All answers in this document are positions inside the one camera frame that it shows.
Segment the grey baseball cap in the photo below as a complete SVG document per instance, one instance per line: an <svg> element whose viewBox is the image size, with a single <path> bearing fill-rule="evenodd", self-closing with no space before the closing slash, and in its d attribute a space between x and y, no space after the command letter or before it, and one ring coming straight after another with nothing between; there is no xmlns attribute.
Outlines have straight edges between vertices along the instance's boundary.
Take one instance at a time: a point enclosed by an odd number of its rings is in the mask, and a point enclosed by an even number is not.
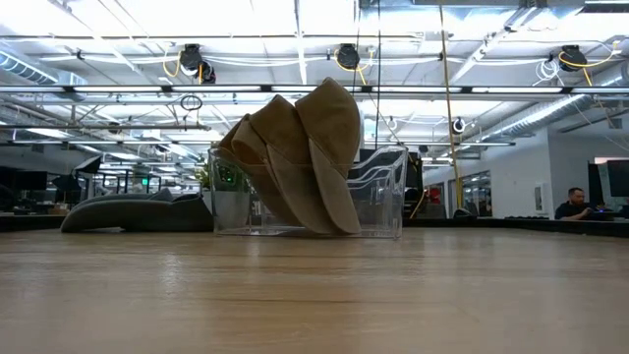
<svg viewBox="0 0 629 354"><path fill-rule="evenodd" d="M201 194L153 194L94 197L73 207L63 220L64 233L121 228L130 232L211 232L213 216Z"/></svg>

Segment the clear plastic bin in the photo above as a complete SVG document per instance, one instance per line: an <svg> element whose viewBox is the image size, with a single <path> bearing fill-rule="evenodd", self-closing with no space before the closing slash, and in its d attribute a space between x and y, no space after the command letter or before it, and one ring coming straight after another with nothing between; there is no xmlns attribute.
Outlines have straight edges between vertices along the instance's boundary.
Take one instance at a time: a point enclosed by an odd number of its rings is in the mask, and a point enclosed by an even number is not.
<svg viewBox="0 0 629 354"><path fill-rule="evenodd" d="M393 238L402 233L404 183L408 151L399 146L373 150L349 171L346 186L352 212L360 224L358 237ZM303 224L292 225L274 213L279 193L253 181L229 153L212 148L208 171L212 177L211 212L219 235L316 238Z"/></svg>
<svg viewBox="0 0 629 354"><path fill-rule="evenodd" d="M402 216L407 151L402 147L381 147L402 152L392 164L368 168L374 155L355 163L349 172L348 187L362 226L390 226Z"/></svg>

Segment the small green potted plant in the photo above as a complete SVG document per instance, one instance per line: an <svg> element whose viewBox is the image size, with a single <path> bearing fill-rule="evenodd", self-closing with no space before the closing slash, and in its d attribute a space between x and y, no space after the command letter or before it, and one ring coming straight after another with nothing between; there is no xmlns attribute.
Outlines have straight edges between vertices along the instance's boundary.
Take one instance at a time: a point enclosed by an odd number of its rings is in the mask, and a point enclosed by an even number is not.
<svg viewBox="0 0 629 354"><path fill-rule="evenodd" d="M215 232L247 225L251 195L240 168L221 161L208 162L197 170L196 177L204 203L212 214Z"/></svg>

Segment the long ceiling light strip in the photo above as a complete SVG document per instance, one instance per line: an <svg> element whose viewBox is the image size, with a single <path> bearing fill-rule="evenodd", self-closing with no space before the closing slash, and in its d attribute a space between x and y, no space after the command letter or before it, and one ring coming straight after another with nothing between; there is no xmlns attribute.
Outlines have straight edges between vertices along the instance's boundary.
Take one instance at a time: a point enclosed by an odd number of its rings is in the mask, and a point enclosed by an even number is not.
<svg viewBox="0 0 629 354"><path fill-rule="evenodd" d="M0 86L0 93L307 93L315 86L227 85L227 86ZM347 86L355 93L380 94L617 94L629 95L629 87L429 87L429 86Z"/></svg>

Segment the person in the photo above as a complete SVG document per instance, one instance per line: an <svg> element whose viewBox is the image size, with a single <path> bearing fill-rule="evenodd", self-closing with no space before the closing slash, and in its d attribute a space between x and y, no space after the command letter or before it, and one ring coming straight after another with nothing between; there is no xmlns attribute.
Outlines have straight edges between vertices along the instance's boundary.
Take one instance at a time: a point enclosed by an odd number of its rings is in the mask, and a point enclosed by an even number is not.
<svg viewBox="0 0 629 354"><path fill-rule="evenodd" d="M585 202L585 193L575 187L568 191L568 200L554 214L555 220L592 220L594 210Z"/></svg>

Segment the black monitor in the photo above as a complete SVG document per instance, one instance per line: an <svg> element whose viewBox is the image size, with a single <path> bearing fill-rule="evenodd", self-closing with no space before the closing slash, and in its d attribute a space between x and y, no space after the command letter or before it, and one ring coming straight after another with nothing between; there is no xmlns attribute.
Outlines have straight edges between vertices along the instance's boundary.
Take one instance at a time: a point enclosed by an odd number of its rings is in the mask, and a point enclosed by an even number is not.
<svg viewBox="0 0 629 354"><path fill-rule="evenodd" d="M629 160L588 165L590 205L600 220L629 221Z"/></svg>

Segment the silver ventilation duct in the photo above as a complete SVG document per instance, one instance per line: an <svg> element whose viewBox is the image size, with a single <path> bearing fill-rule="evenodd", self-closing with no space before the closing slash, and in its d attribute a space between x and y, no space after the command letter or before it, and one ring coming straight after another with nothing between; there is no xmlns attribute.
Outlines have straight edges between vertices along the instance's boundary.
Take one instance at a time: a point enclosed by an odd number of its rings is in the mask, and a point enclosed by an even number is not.
<svg viewBox="0 0 629 354"><path fill-rule="evenodd" d="M502 123L492 126L473 138L474 142L488 142L501 136L516 137L531 133L564 117L585 111L592 105L595 95L604 94L606 89L629 90L629 60L614 65L597 74L591 87L573 87L570 92L554 101L536 103Z"/></svg>

